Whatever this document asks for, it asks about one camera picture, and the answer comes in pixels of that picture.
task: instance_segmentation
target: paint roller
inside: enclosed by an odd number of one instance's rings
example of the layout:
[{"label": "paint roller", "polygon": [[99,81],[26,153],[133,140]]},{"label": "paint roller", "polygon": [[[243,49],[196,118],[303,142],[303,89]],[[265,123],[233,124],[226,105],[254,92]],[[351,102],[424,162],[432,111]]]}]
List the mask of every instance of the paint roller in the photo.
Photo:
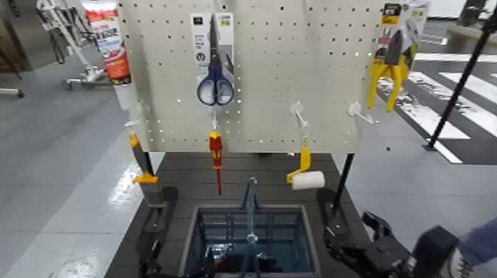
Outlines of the paint roller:
[{"label": "paint roller", "polygon": [[300,101],[290,107],[291,114],[297,116],[297,122],[302,134],[300,167],[286,175],[286,182],[291,184],[293,190],[319,189],[325,186],[325,175],[321,171],[306,172],[311,168],[311,149],[309,148],[309,123],[304,121],[302,117],[303,111],[304,107]]}]

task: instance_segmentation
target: scissors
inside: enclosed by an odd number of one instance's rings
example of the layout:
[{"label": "scissors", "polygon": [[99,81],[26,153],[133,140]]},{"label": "scissors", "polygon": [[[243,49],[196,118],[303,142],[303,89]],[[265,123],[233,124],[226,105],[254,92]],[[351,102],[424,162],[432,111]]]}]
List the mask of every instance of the scissors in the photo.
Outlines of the scissors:
[{"label": "scissors", "polygon": [[229,104],[233,100],[234,89],[231,82],[223,75],[223,64],[217,48],[214,15],[211,18],[210,44],[211,62],[209,64],[209,74],[198,85],[197,97],[202,104],[222,106]]}]

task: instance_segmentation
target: red screwdriver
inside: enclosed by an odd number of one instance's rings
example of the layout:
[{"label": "red screwdriver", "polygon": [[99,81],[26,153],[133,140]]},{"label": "red screwdriver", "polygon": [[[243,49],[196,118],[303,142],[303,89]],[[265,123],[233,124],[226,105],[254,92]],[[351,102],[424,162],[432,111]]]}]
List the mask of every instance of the red screwdriver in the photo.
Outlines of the red screwdriver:
[{"label": "red screwdriver", "polygon": [[221,195],[221,168],[223,167],[223,162],[221,160],[223,151],[223,142],[221,140],[221,133],[217,130],[211,131],[209,133],[209,149],[212,153],[212,165],[216,169],[217,175],[217,192]]}]

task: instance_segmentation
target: caulk tube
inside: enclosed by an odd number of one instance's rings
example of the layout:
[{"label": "caulk tube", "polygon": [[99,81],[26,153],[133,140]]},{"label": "caulk tube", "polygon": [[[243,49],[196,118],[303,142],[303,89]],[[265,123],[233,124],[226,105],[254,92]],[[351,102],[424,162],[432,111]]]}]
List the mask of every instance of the caulk tube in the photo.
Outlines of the caulk tube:
[{"label": "caulk tube", "polygon": [[98,48],[105,60],[105,67],[114,85],[130,84],[126,47],[121,38],[116,0],[81,0],[87,18],[95,32]]}]

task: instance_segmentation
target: pegboard hook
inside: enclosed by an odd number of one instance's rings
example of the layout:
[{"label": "pegboard hook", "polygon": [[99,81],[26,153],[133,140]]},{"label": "pegboard hook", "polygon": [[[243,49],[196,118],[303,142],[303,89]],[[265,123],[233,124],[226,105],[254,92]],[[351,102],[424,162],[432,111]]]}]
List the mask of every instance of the pegboard hook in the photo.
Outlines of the pegboard hook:
[{"label": "pegboard hook", "polygon": [[351,117],[357,116],[370,124],[374,124],[373,117],[371,117],[371,115],[367,114],[364,116],[361,114],[361,104],[359,102],[355,102],[348,107],[348,114]]},{"label": "pegboard hook", "polygon": [[310,136],[309,128],[311,126],[309,125],[309,122],[305,121],[304,118],[302,117],[302,112],[304,112],[304,106],[300,103],[300,101],[298,101],[290,106],[290,113],[292,115],[297,116],[297,120],[299,122],[299,128],[300,128],[300,131],[302,133],[302,136],[309,137]]}]

